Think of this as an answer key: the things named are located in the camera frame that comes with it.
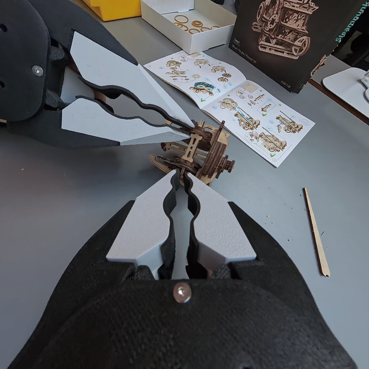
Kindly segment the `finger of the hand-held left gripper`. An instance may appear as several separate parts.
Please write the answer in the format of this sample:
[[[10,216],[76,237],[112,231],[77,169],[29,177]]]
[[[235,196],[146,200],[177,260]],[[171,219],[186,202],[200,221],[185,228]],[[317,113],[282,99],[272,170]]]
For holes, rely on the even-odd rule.
[[[141,117],[119,117],[94,100],[80,97],[62,109],[62,129],[120,144],[177,142],[190,135],[167,124],[156,126]]]
[[[194,127],[191,119],[139,64],[135,65],[78,32],[74,32],[71,56],[81,78],[102,93],[118,92],[140,107],[155,110],[178,125]]]

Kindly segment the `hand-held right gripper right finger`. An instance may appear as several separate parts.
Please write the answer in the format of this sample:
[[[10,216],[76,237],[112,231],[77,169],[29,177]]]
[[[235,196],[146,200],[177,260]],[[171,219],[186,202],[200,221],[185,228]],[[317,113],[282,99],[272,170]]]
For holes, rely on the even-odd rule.
[[[189,278],[208,276],[219,265],[254,260],[256,253],[228,201],[191,173],[184,176],[188,209],[193,214],[186,272]]]

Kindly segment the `illustrated instruction booklet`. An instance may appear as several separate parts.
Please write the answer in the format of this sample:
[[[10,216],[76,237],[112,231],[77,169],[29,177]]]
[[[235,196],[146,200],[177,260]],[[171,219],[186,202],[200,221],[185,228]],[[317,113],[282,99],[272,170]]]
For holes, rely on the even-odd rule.
[[[180,51],[144,65],[187,94],[215,121],[278,167],[315,125],[236,67],[205,53]]]

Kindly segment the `thin wooden stick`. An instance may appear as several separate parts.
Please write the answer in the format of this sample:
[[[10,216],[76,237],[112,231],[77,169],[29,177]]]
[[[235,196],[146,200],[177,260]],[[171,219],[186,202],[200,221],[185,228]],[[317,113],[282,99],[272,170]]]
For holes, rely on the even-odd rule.
[[[312,210],[311,202],[308,196],[307,188],[303,188],[304,198],[306,202],[306,211],[308,214],[308,219],[310,222],[310,228],[312,233],[312,239],[314,242],[316,256],[317,256],[317,263],[319,266],[320,273],[325,277],[330,277],[330,270],[329,266],[325,257],[324,248],[322,246],[320,233],[317,227],[316,219]]]

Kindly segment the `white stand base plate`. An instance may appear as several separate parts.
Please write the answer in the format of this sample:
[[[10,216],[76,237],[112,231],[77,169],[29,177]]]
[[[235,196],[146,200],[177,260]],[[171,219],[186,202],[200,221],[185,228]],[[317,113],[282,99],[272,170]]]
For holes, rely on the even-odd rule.
[[[325,77],[322,84],[351,105],[364,116],[369,117],[369,72],[351,67]]]

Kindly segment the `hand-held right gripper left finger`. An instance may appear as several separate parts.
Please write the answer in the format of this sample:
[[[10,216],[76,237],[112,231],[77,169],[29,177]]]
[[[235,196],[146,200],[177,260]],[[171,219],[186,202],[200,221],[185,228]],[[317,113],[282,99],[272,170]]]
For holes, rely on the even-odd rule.
[[[137,197],[107,260],[146,265],[156,279],[171,279],[175,234],[170,214],[176,206],[178,171],[172,170]]]

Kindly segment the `wooden submarine model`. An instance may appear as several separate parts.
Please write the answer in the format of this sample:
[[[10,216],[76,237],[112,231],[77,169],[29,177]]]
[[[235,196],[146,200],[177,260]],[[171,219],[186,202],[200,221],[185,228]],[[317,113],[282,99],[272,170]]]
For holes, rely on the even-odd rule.
[[[162,142],[161,148],[164,151],[174,150],[179,155],[172,159],[150,155],[150,161],[165,173],[174,169],[180,170],[180,183],[184,185],[184,173],[193,174],[206,185],[224,171],[231,172],[235,161],[228,160],[228,155],[224,155],[228,148],[228,137],[230,134],[223,131],[224,121],[219,128],[206,125],[204,120],[200,123],[192,120],[194,128],[185,128],[190,134],[190,138],[183,140],[184,144],[177,142]]]

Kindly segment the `white cardboard box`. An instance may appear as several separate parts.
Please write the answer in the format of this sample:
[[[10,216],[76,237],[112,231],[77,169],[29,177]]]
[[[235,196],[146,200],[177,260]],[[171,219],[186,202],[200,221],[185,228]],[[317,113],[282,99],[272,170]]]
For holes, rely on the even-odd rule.
[[[188,54],[228,44],[236,15],[210,0],[144,0],[142,18]]]

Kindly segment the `black model kit box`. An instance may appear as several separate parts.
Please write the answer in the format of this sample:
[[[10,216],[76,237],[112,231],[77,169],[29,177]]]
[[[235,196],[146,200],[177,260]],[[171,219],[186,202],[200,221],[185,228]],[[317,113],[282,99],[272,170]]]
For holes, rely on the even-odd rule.
[[[299,93],[367,6],[358,0],[243,0],[229,47]]]

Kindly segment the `grey desk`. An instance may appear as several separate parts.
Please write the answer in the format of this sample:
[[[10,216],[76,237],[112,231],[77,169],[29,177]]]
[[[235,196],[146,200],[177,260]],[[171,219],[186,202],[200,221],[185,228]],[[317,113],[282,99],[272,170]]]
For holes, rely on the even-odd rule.
[[[311,84],[287,92],[227,45],[206,53],[315,122],[279,168],[231,136],[235,168],[212,187],[285,249],[330,329],[368,368],[368,125]],[[148,159],[160,152],[155,144],[56,148],[1,128],[1,368],[30,337],[84,243],[163,177]],[[319,270],[304,187],[330,277]]]

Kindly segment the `yellow plastic bin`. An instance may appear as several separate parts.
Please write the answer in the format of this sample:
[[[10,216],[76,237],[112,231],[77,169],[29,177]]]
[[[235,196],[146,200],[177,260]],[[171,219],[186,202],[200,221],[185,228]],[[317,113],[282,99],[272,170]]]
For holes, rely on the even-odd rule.
[[[141,16],[140,0],[84,0],[84,2],[103,21]]]

